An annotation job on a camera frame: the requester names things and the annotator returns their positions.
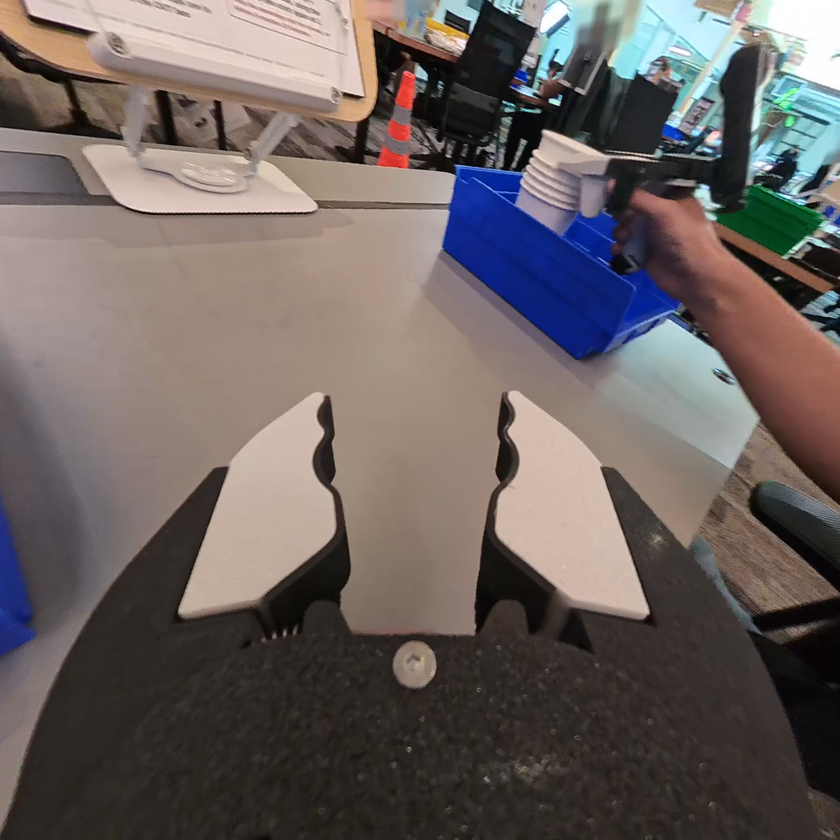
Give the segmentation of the brown wooden table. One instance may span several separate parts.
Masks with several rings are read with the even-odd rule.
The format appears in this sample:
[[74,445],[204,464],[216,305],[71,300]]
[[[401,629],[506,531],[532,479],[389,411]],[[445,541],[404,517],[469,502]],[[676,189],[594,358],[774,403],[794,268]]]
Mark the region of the brown wooden table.
[[721,242],[733,250],[739,259],[748,256],[751,261],[760,263],[767,270],[773,271],[776,276],[787,277],[819,293],[838,290],[838,280],[827,280],[717,221],[712,222],[711,225]]

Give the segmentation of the white adjustable stand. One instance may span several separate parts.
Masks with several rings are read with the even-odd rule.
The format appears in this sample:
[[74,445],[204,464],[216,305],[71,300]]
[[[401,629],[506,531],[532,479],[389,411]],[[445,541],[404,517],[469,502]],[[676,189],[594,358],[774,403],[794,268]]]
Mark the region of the white adjustable stand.
[[303,69],[258,69],[246,59],[190,55],[183,38],[170,44],[104,31],[88,39],[97,63],[110,70],[138,70],[153,79],[205,86],[233,97],[255,96],[280,110],[246,155],[189,150],[148,150],[147,91],[129,88],[123,145],[91,143],[83,153],[114,200],[143,214],[312,214],[318,209],[296,183],[266,162],[301,121],[303,109],[334,112],[341,103],[341,61],[328,59],[320,76]]

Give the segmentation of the printed instruction sheet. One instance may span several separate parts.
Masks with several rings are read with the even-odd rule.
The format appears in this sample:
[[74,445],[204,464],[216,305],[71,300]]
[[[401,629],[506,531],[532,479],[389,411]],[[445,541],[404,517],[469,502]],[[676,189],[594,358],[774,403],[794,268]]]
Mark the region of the printed instruction sheet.
[[325,101],[361,98],[348,2],[34,1],[37,20],[79,30],[102,68],[248,92]]

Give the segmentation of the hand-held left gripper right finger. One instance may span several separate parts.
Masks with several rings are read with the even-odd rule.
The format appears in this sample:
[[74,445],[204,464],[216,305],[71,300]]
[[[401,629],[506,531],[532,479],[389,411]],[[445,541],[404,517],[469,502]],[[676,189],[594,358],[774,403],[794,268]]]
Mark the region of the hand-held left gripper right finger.
[[497,487],[476,582],[476,632],[502,602],[524,631],[562,637],[584,614],[649,624],[652,611],[602,462],[519,391],[502,393]]

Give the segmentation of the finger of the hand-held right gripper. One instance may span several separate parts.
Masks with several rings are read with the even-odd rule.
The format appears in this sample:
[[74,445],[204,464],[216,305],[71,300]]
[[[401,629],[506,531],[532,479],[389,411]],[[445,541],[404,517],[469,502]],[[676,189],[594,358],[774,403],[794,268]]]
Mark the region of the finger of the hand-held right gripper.
[[592,149],[564,149],[556,168],[574,177],[606,177],[611,157]]
[[612,194],[614,179],[608,175],[583,175],[581,177],[580,215],[598,217],[606,209]]

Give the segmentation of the person's right forearm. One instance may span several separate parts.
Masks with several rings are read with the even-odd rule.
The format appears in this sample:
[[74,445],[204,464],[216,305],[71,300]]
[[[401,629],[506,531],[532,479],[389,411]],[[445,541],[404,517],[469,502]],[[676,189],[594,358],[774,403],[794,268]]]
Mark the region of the person's right forearm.
[[838,346],[727,253],[691,281],[684,302],[762,424],[839,502]]

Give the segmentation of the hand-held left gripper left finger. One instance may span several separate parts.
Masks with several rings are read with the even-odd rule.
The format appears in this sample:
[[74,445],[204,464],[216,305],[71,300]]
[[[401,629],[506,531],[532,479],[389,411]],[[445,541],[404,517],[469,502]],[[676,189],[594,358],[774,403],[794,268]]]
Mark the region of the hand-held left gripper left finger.
[[312,603],[340,604],[350,549],[333,486],[330,398],[314,392],[232,458],[178,607],[184,621],[256,614],[291,635]]

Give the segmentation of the stack of white paper cups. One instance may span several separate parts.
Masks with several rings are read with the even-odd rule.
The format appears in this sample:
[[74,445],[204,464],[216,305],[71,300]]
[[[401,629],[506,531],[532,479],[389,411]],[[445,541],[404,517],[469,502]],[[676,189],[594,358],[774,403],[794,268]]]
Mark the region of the stack of white paper cups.
[[539,147],[521,175],[516,207],[557,235],[563,235],[580,215],[581,178],[559,171],[564,149],[589,146],[549,130],[542,132]]

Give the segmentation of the blue plastic bin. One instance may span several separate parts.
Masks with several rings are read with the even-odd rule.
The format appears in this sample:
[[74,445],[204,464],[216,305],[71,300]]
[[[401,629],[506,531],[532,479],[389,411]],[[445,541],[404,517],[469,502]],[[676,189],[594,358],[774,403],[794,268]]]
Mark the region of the blue plastic bin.
[[1,656],[36,636],[28,589],[4,507],[1,507]]
[[578,215],[557,234],[516,205],[521,179],[457,166],[444,252],[577,360],[616,350],[677,312],[645,270],[612,270],[609,214]]

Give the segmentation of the brown wooden desk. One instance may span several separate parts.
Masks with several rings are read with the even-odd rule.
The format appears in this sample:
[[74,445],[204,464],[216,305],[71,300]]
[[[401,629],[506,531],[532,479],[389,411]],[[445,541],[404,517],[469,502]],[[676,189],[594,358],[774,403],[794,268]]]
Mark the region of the brown wooden desk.
[[404,34],[391,24],[375,20],[371,26],[379,89],[386,89],[397,71],[411,67],[422,70],[426,83],[413,107],[413,115],[438,125],[457,57],[430,45],[424,38]]

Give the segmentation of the orange traffic cone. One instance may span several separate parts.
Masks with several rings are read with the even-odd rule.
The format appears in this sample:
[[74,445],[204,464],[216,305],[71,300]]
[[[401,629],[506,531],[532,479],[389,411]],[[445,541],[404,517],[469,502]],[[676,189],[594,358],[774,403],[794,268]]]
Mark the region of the orange traffic cone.
[[415,74],[406,70],[400,78],[392,116],[377,160],[379,167],[404,170],[409,168],[415,95]]

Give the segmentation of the black office chair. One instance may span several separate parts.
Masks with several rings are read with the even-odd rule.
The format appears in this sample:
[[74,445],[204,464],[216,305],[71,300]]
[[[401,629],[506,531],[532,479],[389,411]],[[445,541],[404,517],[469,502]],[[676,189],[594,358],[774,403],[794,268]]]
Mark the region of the black office chair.
[[442,149],[427,165],[454,172],[473,165],[498,129],[501,105],[536,28],[484,2],[446,89],[437,139]]

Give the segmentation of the person's right hand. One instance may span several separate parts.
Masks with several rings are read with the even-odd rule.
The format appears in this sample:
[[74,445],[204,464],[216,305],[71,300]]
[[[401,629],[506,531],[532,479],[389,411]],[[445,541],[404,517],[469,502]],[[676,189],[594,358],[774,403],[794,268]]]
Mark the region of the person's right hand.
[[613,238],[621,267],[641,266],[660,289],[689,307],[713,299],[736,267],[692,196],[637,188],[616,219]]

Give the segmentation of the green box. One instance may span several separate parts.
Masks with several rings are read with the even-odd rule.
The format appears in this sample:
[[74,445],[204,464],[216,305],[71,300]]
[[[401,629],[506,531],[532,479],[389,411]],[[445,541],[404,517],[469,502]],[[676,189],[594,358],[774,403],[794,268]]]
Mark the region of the green box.
[[734,213],[718,212],[722,226],[785,257],[822,225],[823,215],[761,185],[750,185],[744,206]]

